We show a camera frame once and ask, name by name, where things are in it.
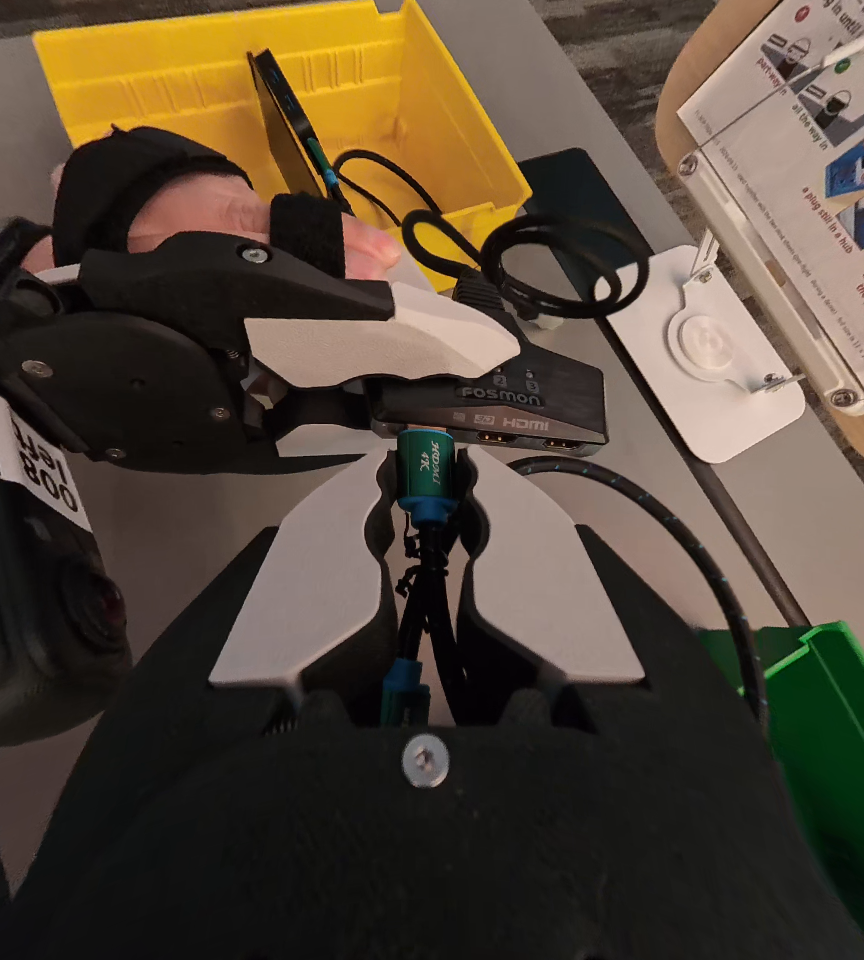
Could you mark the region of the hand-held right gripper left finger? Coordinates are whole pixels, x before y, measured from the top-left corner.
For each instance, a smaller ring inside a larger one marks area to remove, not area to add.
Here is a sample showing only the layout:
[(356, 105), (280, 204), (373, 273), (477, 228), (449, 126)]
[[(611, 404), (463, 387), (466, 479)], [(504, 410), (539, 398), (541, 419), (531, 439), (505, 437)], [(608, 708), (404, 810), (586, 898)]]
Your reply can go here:
[(216, 688), (369, 691), (396, 656), (393, 458), (363, 458), (282, 520), (210, 675)]

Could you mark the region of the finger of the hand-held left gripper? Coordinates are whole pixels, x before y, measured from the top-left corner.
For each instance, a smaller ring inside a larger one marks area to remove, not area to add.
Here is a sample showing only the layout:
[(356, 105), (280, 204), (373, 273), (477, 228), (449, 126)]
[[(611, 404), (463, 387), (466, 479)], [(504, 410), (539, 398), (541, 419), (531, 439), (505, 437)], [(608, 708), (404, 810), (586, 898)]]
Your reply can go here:
[(390, 450), (390, 438), (342, 425), (300, 425), (273, 444), (279, 457), (287, 460), (361, 457)]
[(478, 378), (520, 354), (520, 342), (473, 307), (403, 282), (384, 320), (247, 318), (255, 360), (290, 385), (390, 377)]

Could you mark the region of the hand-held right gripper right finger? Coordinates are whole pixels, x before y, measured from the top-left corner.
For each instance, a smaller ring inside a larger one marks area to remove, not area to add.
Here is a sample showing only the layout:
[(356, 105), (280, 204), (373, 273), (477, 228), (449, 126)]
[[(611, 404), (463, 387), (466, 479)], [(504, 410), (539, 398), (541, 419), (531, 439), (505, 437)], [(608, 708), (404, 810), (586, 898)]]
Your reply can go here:
[(540, 689), (633, 686), (645, 678), (571, 517), (503, 462), (471, 462), (460, 636), (486, 642)]

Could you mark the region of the black braided cable green plug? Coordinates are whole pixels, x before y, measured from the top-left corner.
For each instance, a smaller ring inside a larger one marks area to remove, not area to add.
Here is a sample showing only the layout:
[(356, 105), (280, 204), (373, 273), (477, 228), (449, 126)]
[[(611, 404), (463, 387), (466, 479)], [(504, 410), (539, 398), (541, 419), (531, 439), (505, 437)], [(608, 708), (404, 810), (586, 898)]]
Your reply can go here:
[[(397, 499), (417, 531), (446, 525), (460, 499), (454, 488), (453, 439), (429, 428), (409, 428), (396, 441)], [(509, 464), (521, 476), (565, 474), (610, 488), (655, 520), (702, 574), (726, 620), (736, 654), (743, 697), (763, 736), (771, 727), (771, 708), (757, 643), (744, 609), (725, 573), (684, 521), (642, 486), (616, 471), (561, 455), (536, 455)]]

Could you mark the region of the silver grey usb adapter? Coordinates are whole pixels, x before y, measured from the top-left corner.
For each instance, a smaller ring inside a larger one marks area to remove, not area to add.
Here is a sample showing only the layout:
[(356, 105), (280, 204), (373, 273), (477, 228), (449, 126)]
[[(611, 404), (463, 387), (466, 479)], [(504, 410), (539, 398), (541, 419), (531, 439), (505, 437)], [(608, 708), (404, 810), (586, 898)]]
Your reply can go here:
[(468, 445), (580, 458), (607, 444), (605, 382), (599, 369), (531, 342), (479, 271), (462, 271), (452, 300), (497, 321), (515, 337), (519, 354), (475, 379), (367, 379), (365, 396), (376, 432), (438, 428)]

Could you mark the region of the yellow plastic bin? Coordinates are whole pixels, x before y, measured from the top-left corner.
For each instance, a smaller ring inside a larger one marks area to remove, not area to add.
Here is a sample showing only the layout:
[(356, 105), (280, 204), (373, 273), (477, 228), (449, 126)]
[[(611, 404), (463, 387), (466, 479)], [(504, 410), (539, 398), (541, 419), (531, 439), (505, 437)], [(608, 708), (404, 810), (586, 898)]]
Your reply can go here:
[(52, 264), (129, 253), (138, 212), (189, 174), (309, 197), (404, 249), (438, 292), (477, 269), (531, 189), (417, 2), (282, 6), (37, 33), (73, 147)]

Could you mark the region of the green plastic bin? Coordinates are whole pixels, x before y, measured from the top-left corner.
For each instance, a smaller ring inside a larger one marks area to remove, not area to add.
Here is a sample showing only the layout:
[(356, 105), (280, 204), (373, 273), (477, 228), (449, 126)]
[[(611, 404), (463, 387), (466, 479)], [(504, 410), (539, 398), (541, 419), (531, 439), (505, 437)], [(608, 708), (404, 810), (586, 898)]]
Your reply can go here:
[(843, 621), (763, 628), (755, 641), (798, 822), (864, 932), (864, 649)]

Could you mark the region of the person's left hand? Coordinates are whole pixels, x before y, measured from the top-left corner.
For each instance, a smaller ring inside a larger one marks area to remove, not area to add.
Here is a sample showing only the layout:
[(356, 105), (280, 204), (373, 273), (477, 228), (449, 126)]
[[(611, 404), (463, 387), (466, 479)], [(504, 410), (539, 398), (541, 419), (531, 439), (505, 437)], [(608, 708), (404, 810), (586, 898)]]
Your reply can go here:
[(404, 253), (388, 234), (333, 201), (266, 201), (233, 174), (186, 174), (161, 188), (133, 220), (127, 250), (148, 253), (175, 234), (204, 232), (275, 247), (350, 280), (385, 280)]

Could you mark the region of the dark flat mat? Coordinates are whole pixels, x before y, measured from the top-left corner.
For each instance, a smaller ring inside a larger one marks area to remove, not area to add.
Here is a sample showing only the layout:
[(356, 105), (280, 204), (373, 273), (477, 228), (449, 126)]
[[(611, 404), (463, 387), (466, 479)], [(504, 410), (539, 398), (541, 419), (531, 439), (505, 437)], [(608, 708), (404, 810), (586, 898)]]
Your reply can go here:
[(601, 223), (621, 234), (616, 239), (587, 225), (561, 230), (618, 274), (626, 297), (637, 281), (634, 250), (638, 247), (648, 257), (654, 251), (588, 153), (573, 147), (522, 160), (518, 166), (532, 190), (524, 204), (528, 214)]

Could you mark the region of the white stand base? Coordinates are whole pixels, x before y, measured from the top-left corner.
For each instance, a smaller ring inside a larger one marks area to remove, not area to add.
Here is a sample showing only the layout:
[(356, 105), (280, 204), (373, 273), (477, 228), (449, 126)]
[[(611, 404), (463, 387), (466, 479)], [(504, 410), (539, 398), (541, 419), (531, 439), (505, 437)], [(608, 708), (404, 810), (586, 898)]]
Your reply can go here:
[(733, 291), (707, 243), (653, 255), (642, 293), (606, 321), (704, 463), (734, 459), (805, 411), (799, 376)]

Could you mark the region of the instruction sheet on wooden board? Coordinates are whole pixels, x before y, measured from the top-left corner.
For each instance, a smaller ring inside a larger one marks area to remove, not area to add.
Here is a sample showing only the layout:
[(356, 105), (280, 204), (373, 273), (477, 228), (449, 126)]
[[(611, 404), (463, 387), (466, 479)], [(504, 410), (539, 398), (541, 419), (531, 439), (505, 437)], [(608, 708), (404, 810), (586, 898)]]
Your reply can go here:
[(717, 2), (655, 138), (864, 457), (864, 2)]

